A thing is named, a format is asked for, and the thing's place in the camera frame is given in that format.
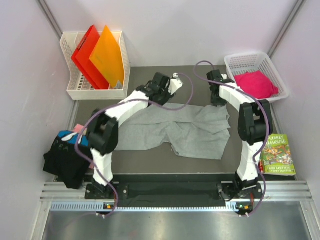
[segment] red fabric in basket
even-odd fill
[[[261,71],[246,72],[234,76],[234,79],[244,92],[257,99],[270,98],[279,93],[279,89]]]

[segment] gray cloth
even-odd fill
[[[168,108],[182,104],[167,103]],[[188,105],[179,111],[150,106],[119,128],[116,151],[149,150],[171,143],[182,157],[221,160],[230,137],[226,107]]]

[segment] black cloth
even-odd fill
[[[90,163],[80,157],[75,151],[78,133],[61,131],[55,138],[49,152],[43,155],[45,159],[43,170],[58,176],[67,188],[79,189]],[[88,140],[81,137],[79,149],[82,153],[93,159],[88,147]]]

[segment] wall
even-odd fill
[[[0,8],[0,232],[27,239],[44,181],[43,154],[67,126],[72,100],[59,41],[35,0]]]
[[[273,57],[290,96],[274,105],[288,134],[298,177],[308,181],[320,211],[320,1],[307,0]]]
[[[133,67],[224,64],[229,54],[267,52],[296,0],[46,0],[64,32],[124,32]]]

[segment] white basket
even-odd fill
[[[226,72],[230,79],[235,81],[235,76],[261,71],[279,89],[277,95],[266,98],[270,103],[289,96],[283,80],[281,79],[276,67],[270,57],[264,52],[250,52],[228,55],[224,58]]]
[[[122,31],[112,31],[112,34],[121,49],[124,67],[123,89],[95,90],[71,60],[72,54],[85,34],[85,32],[64,32],[61,37],[60,46],[70,70],[70,82],[66,91],[73,100],[125,99],[128,93],[131,68]]]

